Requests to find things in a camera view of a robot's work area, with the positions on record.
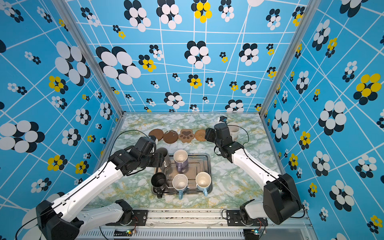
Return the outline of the stainless steel cup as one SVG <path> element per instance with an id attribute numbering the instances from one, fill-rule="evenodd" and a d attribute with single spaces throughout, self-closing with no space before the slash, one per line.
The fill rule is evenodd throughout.
<path id="1" fill-rule="evenodd" d="M 166 148 L 158 148 L 156 150 L 156 153 L 160 153 L 164 157 L 163 168 L 164 169 L 169 168 L 171 165 L 169 151 Z"/>

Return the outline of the plain brown round coaster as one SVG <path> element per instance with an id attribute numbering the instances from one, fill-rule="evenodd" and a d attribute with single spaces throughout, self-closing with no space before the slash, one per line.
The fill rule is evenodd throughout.
<path id="1" fill-rule="evenodd" d="M 162 140 L 164 137 L 164 132 L 163 130 L 161 129 L 153 129 L 149 132 L 149 138 L 151 138 L 152 140 Z"/>

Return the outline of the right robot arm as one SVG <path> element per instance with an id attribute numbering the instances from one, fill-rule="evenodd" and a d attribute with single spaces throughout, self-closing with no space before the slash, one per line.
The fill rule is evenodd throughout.
<path id="1" fill-rule="evenodd" d="M 220 156 L 244 170 L 263 190 L 261 202 L 250 200 L 240 207 L 246 225 L 260 217 L 280 225 L 304 208 L 293 178 L 271 170 L 254 158 L 242 144 L 232 139 L 226 123 L 207 128 L 205 139 L 214 143 Z"/>

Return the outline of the rattan wicker round coaster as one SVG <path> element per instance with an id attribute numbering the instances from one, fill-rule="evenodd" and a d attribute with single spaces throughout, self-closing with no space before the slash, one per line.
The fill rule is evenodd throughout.
<path id="1" fill-rule="evenodd" d="M 199 142 L 205 142 L 206 130 L 200 129 L 195 132 L 195 139 Z"/>

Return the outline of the paw print cork coaster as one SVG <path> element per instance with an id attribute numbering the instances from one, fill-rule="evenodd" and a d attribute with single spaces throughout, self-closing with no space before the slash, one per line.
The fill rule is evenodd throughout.
<path id="1" fill-rule="evenodd" d="M 190 143 L 194 138 L 195 135 L 192 129 L 182 129 L 178 137 L 182 143 Z"/>

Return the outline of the white ceramic mug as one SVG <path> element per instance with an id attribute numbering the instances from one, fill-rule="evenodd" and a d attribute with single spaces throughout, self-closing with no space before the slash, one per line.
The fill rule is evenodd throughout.
<path id="1" fill-rule="evenodd" d="M 228 128 L 233 141 L 237 141 L 239 138 L 240 126 L 237 123 L 228 123 Z"/>

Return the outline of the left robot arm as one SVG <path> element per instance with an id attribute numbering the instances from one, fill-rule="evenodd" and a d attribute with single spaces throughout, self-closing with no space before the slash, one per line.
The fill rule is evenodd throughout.
<path id="1" fill-rule="evenodd" d="M 74 240 L 78 235 L 105 224 L 127 225 L 132 222 L 133 209 L 124 200 L 85 211 L 91 200 L 117 180 L 134 175 L 145 168 L 159 168 L 164 157 L 156 151 L 155 136 L 141 137 L 111 155 L 95 173 L 67 194 L 42 201 L 36 207 L 38 227 L 47 240 Z"/>

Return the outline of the black mug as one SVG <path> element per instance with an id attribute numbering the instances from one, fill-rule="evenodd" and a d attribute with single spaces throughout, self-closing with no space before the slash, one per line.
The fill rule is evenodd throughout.
<path id="1" fill-rule="evenodd" d="M 163 197 L 164 191 L 167 190 L 167 178 L 164 173 L 156 173 L 151 178 L 151 184 L 154 193 L 158 199 Z"/>

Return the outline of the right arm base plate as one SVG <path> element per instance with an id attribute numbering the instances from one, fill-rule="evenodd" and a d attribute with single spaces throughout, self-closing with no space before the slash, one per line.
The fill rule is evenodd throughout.
<path id="1" fill-rule="evenodd" d="M 229 227 L 267 227 L 269 225 L 267 218 L 256 218 L 243 220 L 240 210 L 224 210 L 222 217 L 227 221 Z"/>

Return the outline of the blue handled cream mug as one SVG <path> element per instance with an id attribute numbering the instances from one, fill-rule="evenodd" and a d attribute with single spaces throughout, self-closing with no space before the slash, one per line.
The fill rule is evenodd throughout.
<path id="1" fill-rule="evenodd" d="M 203 192 L 204 196 L 207 197 L 208 196 L 208 188 L 212 184 L 212 178 L 211 178 L 210 174 L 208 174 L 206 172 L 200 172 L 196 175 L 195 181 L 196 181 L 196 185 L 197 185 L 198 190 Z"/>

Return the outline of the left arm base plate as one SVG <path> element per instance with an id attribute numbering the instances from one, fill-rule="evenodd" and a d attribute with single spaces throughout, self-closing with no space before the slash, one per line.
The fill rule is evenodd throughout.
<path id="1" fill-rule="evenodd" d="M 148 218 L 148 210 L 132 210 L 124 212 L 123 216 L 116 223 L 109 223 L 106 226 L 145 226 Z"/>

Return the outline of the scratched brown round coaster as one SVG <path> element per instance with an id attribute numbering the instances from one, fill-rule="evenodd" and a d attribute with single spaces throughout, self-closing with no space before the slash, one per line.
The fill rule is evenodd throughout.
<path id="1" fill-rule="evenodd" d="M 164 133 L 163 140 L 167 144 L 173 144 L 179 139 L 179 134 L 176 131 L 170 130 Z"/>

